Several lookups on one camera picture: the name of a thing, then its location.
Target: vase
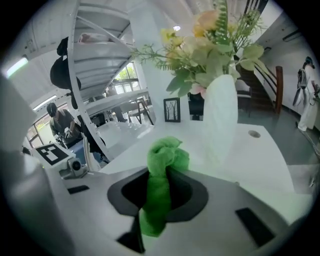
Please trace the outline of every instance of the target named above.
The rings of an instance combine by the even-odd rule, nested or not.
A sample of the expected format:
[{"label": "vase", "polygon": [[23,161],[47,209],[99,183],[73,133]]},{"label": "vase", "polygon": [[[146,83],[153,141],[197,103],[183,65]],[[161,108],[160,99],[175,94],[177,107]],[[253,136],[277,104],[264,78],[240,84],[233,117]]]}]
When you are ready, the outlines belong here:
[{"label": "vase", "polygon": [[234,79],[224,74],[210,83],[204,100],[202,134],[209,170],[217,170],[224,164],[234,141],[237,122],[238,97]]}]

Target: small black picture frame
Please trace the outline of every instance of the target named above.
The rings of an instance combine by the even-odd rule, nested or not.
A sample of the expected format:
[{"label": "small black picture frame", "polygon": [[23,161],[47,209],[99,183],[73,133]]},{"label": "small black picture frame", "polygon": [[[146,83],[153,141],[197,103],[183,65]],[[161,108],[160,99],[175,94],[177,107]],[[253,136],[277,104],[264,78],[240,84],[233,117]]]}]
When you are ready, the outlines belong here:
[{"label": "small black picture frame", "polygon": [[165,122],[180,123],[180,98],[165,98],[163,108]]}]

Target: green cloth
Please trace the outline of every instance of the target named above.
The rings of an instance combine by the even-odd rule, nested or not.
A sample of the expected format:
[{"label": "green cloth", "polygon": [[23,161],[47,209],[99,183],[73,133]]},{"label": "green cloth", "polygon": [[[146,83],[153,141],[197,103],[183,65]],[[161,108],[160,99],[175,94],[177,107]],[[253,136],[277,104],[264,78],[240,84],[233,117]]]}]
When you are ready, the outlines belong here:
[{"label": "green cloth", "polygon": [[161,138],[152,144],[147,154],[146,203],[140,211],[140,228],[144,235],[158,237],[166,226],[166,215],[171,210],[166,167],[184,171],[189,166],[189,153],[178,148],[181,143],[175,137]]}]

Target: table hole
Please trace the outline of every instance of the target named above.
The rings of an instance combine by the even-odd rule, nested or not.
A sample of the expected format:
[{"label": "table hole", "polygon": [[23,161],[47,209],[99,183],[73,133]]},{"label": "table hole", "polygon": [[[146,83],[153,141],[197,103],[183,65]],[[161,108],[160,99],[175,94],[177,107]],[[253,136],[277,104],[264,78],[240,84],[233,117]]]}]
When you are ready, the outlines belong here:
[{"label": "table hole", "polygon": [[250,131],[248,132],[248,134],[249,134],[251,137],[254,137],[254,138],[260,138],[260,137],[261,137],[260,133],[257,132],[257,131],[255,131],[255,130],[250,130]]}]

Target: person in white clothes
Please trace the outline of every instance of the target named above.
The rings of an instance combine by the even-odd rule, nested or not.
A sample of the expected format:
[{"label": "person in white clothes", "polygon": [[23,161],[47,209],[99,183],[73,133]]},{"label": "person in white clothes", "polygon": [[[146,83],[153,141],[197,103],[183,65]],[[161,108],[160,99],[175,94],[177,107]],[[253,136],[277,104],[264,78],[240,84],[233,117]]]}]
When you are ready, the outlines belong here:
[{"label": "person in white clothes", "polygon": [[305,132],[307,128],[313,129],[318,112],[318,103],[315,98],[318,95],[319,86],[315,83],[315,66],[310,57],[305,58],[303,70],[305,72],[306,88],[304,89],[304,109],[297,124],[298,129]]}]

